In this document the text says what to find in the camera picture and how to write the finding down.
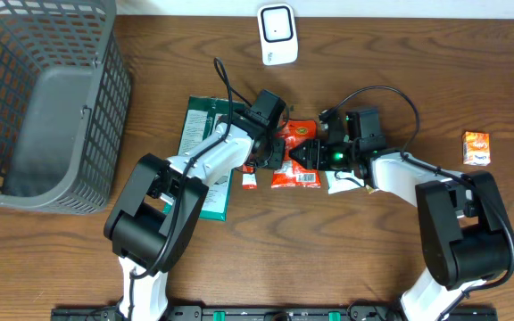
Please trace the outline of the mint wet wipes pack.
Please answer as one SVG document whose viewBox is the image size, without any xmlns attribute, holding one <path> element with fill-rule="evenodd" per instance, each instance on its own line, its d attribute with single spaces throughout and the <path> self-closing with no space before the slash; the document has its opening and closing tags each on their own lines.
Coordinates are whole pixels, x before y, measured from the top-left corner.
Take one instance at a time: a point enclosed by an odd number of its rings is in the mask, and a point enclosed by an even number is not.
<svg viewBox="0 0 514 321">
<path fill-rule="evenodd" d="M 351 191 L 365 186 L 364 181 L 356 177 L 354 171 L 326 171 L 325 175 L 329 194 Z"/>
</svg>

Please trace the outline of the green white 3M package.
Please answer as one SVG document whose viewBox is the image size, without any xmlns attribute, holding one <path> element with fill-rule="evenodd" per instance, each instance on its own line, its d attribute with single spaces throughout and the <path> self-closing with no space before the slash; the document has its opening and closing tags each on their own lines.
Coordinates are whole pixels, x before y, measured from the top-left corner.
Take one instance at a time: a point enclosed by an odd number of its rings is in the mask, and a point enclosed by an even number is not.
<svg viewBox="0 0 514 321">
<path fill-rule="evenodd" d="M 209 187 L 200 218 L 224 221 L 235 168 L 244 164 L 253 140 L 236 126 L 228 124 L 230 107 L 242 103 L 227 99 L 191 96 L 180 137 L 178 154 L 169 157 L 170 167 L 181 173 L 196 157 L 189 177 L 198 177 Z"/>
</svg>

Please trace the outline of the red chocolate bar wrapper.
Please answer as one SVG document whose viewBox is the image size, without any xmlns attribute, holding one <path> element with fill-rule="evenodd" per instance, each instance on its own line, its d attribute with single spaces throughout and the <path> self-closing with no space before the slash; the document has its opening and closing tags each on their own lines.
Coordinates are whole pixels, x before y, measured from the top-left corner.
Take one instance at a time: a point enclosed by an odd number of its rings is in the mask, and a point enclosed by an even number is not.
<svg viewBox="0 0 514 321">
<path fill-rule="evenodd" d="M 242 167 L 242 187 L 245 190 L 257 188 L 256 168 L 248 165 Z"/>
</svg>

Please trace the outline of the red snack bag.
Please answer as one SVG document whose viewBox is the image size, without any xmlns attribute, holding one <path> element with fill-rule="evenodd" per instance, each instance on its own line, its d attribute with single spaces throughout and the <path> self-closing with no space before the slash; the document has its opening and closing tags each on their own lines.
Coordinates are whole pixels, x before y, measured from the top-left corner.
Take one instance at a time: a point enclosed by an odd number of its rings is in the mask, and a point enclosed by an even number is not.
<svg viewBox="0 0 514 321">
<path fill-rule="evenodd" d="M 316 136 L 314 120 L 289 120 L 277 137 L 285 142 L 285 155 L 281 168 L 274 171 L 272 188 L 307 187 L 320 188 L 318 171 L 307 164 L 309 148 L 306 141 Z"/>
</svg>

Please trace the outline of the orange tissue pack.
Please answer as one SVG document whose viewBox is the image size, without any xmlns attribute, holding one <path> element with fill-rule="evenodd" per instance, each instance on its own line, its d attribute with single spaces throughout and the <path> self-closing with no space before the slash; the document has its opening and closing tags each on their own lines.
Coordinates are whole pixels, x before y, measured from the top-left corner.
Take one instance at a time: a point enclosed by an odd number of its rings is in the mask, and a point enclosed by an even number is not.
<svg viewBox="0 0 514 321">
<path fill-rule="evenodd" d="M 466 131 L 462 135 L 463 164 L 487 166 L 491 163 L 490 135 Z"/>
</svg>

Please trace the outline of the green tea drink carton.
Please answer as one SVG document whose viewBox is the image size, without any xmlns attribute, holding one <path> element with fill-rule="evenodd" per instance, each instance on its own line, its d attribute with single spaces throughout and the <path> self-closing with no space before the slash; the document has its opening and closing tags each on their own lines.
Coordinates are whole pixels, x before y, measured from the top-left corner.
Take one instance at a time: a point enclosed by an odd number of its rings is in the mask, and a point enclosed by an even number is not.
<svg viewBox="0 0 514 321">
<path fill-rule="evenodd" d="M 372 194 L 372 193 L 375 193 L 375 192 L 377 192 L 377 191 L 378 191 L 378 189 L 377 189 L 377 188 L 373 188 L 373 187 L 371 187 L 371 186 L 369 186 L 369 185 L 366 185 L 366 186 L 365 186 L 365 189 L 366 189 L 366 191 L 367 191 L 367 193 L 368 193 L 368 194 Z"/>
</svg>

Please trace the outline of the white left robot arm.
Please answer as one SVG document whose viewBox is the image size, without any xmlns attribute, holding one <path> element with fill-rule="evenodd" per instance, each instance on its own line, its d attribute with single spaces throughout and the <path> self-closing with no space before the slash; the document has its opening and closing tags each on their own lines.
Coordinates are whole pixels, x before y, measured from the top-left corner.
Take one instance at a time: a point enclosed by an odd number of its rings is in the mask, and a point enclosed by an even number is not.
<svg viewBox="0 0 514 321">
<path fill-rule="evenodd" d="M 279 168 L 276 131 L 286 109 L 279 96 L 263 90 L 252 106 L 232 107 L 188 152 L 139 160 L 104 225 L 123 271 L 119 320 L 162 318 L 169 272 L 192 238 L 210 187 L 257 153 Z"/>
</svg>

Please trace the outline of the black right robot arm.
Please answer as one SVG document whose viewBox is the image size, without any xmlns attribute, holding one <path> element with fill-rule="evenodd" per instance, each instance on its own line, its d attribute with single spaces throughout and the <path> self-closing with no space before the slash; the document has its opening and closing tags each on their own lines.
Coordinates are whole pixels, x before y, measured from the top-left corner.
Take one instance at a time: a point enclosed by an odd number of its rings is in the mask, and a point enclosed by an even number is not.
<svg viewBox="0 0 514 321">
<path fill-rule="evenodd" d="M 426 268 L 384 311 L 384 320 L 445 320 L 472 292 L 498 287 L 514 272 L 514 232 L 492 174 L 447 171 L 387 146 L 375 107 L 319 115 L 325 139 L 307 139 L 289 156 L 306 169 L 359 173 L 354 183 L 392 193 L 418 211 Z"/>
</svg>

